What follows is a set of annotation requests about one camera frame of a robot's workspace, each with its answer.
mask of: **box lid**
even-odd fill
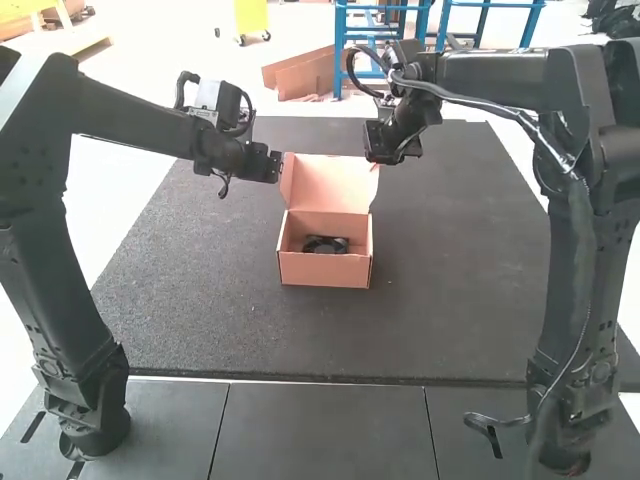
[[[380,167],[364,157],[287,153],[282,168],[291,211],[366,214],[378,191]]]

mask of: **wooden pallet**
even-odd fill
[[[58,0],[56,7],[63,28],[54,31],[43,31],[38,14],[31,14],[34,31],[4,43],[9,48],[20,53],[47,54],[62,52],[66,55],[76,55],[83,50],[97,45],[113,43],[107,30],[95,18],[87,18],[82,23],[73,25],[64,7],[63,0]]]

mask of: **yellow cart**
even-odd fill
[[[267,0],[233,0],[233,19],[230,24],[235,26],[235,39],[241,47],[247,44],[247,35],[262,32],[265,42],[271,40],[269,33],[269,19]],[[220,28],[214,31],[220,38]]]

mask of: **black rubber mat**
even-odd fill
[[[210,480],[437,480],[420,387],[232,384]]]
[[[361,119],[258,118],[274,149],[362,155]],[[548,222],[488,124],[447,121],[384,168],[370,290],[283,287],[277,188],[176,162],[96,283],[134,370],[348,382],[515,382],[542,326]],[[640,359],[619,336],[621,378]]]
[[[524,428],[496,429],[492,445],[480,433],[462,423],[465,412],[478,412],[501,419],[526,413],[524,390],[478,388],[427,388],[433,442],[440,480],[495,480],[524,478],[527,453]],[[613,422],[601,430],[591,450],[591,466],[582,480],[635,480],[640,472],[640,435],[622,403]],[[559,480],[540,464],[535,480]]]

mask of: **black bag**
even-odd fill
[[[616,8],[618,0],[589,0],[587,13],[582,18],[598,18],[607,13],[611,13]]]
[[[610,38],[640,36],[640,4],[618,7],[599,16],[591,26],[593,33],[606,33]]]

